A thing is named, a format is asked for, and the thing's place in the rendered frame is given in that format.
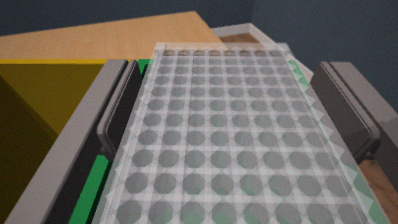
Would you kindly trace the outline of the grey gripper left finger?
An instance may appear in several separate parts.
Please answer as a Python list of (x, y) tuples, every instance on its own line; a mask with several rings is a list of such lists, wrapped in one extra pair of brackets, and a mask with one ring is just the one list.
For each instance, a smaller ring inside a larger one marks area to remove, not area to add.
[(135, 59), (108, 59), (4, 224), (68, 224), (97, 155), (114, 161), (142, 84)]

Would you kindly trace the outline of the yellow recycle bin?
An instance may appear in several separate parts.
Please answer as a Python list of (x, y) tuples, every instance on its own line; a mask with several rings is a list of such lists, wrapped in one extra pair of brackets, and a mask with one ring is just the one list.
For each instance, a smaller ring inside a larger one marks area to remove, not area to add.
[(0, 224), (106, 60), (0, 59)]

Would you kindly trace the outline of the clear well plate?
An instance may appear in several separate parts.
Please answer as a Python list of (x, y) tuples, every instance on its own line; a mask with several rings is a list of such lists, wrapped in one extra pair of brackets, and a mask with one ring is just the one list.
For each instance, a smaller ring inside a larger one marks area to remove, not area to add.
[(286, 43), (156, 42), (91, 224), (391, 222)]

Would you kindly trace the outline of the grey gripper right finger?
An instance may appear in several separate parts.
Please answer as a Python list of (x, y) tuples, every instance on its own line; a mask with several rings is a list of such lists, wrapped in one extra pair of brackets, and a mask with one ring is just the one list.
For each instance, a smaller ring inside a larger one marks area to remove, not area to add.
[(398, 193), (398, 114), (350, 62), (320, 62), (310, 84), (360, 165), (376, 160)]

